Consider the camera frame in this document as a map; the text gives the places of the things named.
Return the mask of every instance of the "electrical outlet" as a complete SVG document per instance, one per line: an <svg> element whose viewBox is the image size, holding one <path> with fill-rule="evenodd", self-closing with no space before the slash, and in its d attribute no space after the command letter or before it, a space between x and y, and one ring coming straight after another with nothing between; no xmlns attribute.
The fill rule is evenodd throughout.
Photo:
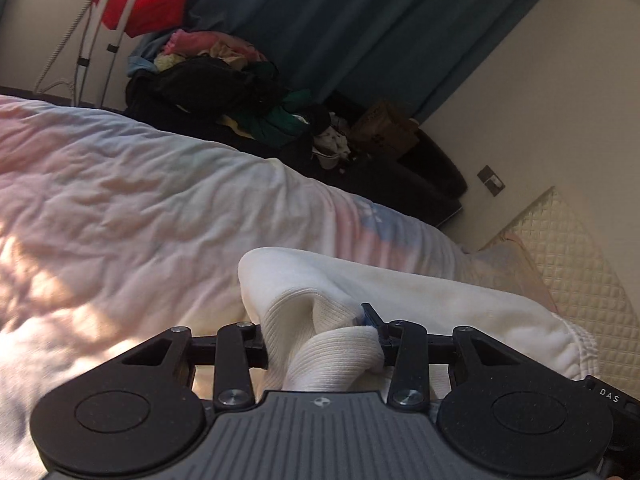
<svg viewBox="0 0 640 480"><path fill-rule="evenodd" d="M482 168L480 173L478 173L478 178L482 180L482 183L493 196L498 196L498 194L506 187L504 182L495 174L495 171L488 166Z"/></svg>

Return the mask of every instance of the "white wall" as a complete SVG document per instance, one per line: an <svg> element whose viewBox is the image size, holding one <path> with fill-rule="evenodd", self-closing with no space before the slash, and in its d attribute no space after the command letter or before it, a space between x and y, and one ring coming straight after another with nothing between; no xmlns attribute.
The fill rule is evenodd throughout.
<svg viewBox="0 0 640 480"><path fill-rule="evenodd" d="M640 6L541 0L423 125L465 175L446 229L480 248L550 186L640 310ZM478 171L506 189L493 198Z"/></svg>
<svg viewBox="0 0 640 480"><path fill-rule="evenodd" d="M63 34L73 22L85 0L8 0L0 20L0 86L33 89L34 83L43 65L60 42ZM71 78L78 58L80 30L76 31L72 41L61 54L47 81L60 76ZM98 37L98 53L89 73L83 100L94 101L97 88L96 73L106 70L108 59L104 48L110 32L103 28ZM116 60L110 90L105 105L124 108L124 86L126 85L126 58L137 40L125 36L121 51ZM64 88L57 88L51 94L69 97Z"/></svg>

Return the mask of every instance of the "cable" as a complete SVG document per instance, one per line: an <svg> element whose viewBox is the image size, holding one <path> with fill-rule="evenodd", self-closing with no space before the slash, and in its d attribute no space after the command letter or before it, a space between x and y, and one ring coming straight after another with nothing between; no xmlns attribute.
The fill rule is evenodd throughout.
<svg viewBox="0 0 640 480"><path fill-rule="evenodd" d="M62 40L60 41L60 43L58 44L56 49L53 51L53 54L51 54L51 56L49 57L49 60L47 61L44 69L42 70L42 73L40 74L40 77L38 78L38 81L36 82L36 85L33 88L33 93L34 94L36 94L36 95L43 94L44 92L47 92L47 91L51 90L52 88L55 88L56 86L64 85L69 90L69 93L71 95L72 101L75 102L75 100L76 100L76 78L77 78L77 74L78 74L78 67L77 66L76 66L76 73L74 74L74 81L69 81L68 79L61 78L61 79L57 80L56 82L53 82L52 84L50 84L50 85L48 85L48 86L46 86L44 88L40 88L40 86L42 85L42 82L44 81L44 78L46 78L47 74L51 70L51 67L53 67L53 64L58 59L58 56L60 55L60 53L62 52L62 50L66 46L66 44L69 42L69 39L71 38L73 33L76 31L76 28L78 28L78 25L80 25L80 23L82 22L82 19L84 18L84 15L86 14L86 12L88 10L90 11L90 9L92 8L93 2L94 2L94 0L87 0L84 3L84 6L82 6L82 9L81 9L80 13L78 14L78 16L76 17L74 22L71 24L71 26L69 27L69 29L66 32L66 34L62 37ZM82 41L80 43L81 48L82 48L82 44L84 43L85 36L86 36L86 27L84 28L84 33L82 34Z"/></svg>

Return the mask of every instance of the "logo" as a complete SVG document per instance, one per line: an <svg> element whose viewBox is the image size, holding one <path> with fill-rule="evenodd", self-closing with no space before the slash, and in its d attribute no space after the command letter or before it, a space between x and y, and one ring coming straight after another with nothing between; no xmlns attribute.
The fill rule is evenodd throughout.
<svg viewBox="0 0 640 480"><path fill-rule="evenodd" d="M326 408L329 404L331 404L331 401L326 397L318 397L316 400L314 400L314 404L318 408Z"/></svg>
<svg viewBox="0 0 640 480"><path fill-rule="evenodd" d="M604 388L600 390L600 395L607 397L607 399L613 400L613 402L620 401L620 396L617 396L617 395L615 396L611 392L608 392L607 390L605 390Z"/></svg>

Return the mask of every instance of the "quilted mattress pad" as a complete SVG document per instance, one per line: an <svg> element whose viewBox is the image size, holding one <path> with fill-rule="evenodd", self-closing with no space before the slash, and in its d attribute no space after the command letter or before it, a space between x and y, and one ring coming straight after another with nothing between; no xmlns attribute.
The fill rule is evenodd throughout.
<svg viewBox="0 0 640 480"><path fill-rule="evenodd" d="M640 324L615 270L553 187L503 231L523 241L558 308L598 343L604 381L640 397Z"/></svg>

